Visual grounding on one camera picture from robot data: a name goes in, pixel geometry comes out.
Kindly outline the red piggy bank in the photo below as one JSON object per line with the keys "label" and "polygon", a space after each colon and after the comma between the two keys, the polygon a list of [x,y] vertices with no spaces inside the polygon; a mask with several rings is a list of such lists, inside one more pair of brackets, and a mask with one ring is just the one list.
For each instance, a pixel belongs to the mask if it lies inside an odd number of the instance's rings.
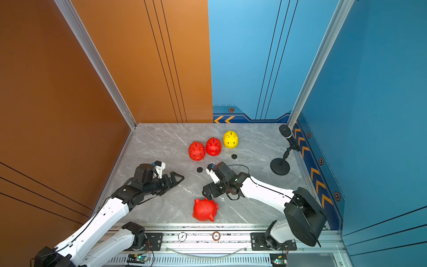
{"label": "red piggy bank", "polygon": [[215,221],[219,206],[213,200],[207,198],[196,199],[193,206],[192,216],[198,221]]}
{"label": "red piggy bank", "polygon": [[205,149],[208,155],[219,156],[222,150],[222,143],[217,138],[211,138],[207,141]]}
{"label": "red piggy bank", "polygon": [[200,142],[193,142],[189,146],[189,157],[193,161],[201,161],[206,155],[205,147]]}

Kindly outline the yellow piggy bank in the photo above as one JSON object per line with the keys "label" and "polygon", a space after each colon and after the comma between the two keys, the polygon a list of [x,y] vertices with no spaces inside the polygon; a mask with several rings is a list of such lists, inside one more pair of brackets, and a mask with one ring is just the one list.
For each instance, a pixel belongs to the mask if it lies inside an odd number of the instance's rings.
{"label": "yellow piggy bank", "polygon": [[227,131],[223,137],[224,146],[228,149],[235,149],[239,144],[239,137],[234,131]]}

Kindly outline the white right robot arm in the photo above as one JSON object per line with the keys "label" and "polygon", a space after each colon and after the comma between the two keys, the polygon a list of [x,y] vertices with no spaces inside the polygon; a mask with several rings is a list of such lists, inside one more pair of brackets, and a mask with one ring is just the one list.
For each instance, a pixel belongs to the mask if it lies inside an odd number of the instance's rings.
{"label": "white right robot arm", "polygon": [[295,240],[309,247],[320,245],[319,237],[327,217],[324,209],[306,189],[278,188],[248,173],[236,174],[224,162],[208,164],[206,172],[212,182],[203,187],[202,194],[208,200],[223,194],[235,195],[236,200],[254,199],[284,214],[285,221],[274,220],[264,233],[269,249],[289,247]]}

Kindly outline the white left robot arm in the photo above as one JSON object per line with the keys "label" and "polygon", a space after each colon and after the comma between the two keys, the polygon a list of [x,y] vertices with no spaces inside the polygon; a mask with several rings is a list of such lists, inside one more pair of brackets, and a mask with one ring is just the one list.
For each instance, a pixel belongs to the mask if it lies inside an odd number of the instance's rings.
{"label": "white left robot arm", "polygon": [[71,236],[54,248],[44,247],[34,257],[36,267],[101,267],[125,249],[141,249],[149,245],[145,228],[135,222],[122,226],[117,234],[102,244],[98,241],[136,206],[145,196],[163,195],[184,181],[184,176],[164,174],[165,163],[139,165],[133,177],[125,181],[103,207]]}

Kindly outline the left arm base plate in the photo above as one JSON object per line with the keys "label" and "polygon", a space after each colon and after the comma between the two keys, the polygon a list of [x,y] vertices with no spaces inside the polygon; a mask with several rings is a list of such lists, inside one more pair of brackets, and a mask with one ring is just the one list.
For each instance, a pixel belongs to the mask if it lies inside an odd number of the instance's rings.
{"label": "left arm base plate", "polygon": [[163,241],[163,233],[144,233],[136,235],[132,245],[125,251],[147,252],[160,251]]}

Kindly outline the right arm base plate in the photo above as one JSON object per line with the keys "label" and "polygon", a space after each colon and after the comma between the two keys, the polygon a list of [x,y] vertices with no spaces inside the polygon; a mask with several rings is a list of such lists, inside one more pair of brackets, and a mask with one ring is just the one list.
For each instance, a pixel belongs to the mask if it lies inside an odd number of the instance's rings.
{"label": "right arm base plate", "polygon": [[261,250],[286,250],[296,251],[296,241],[288,240],[284,243],[278,243],[275,239],[270,236],[266,236],[265,233],[251,233],[251,247],[253,251]]}

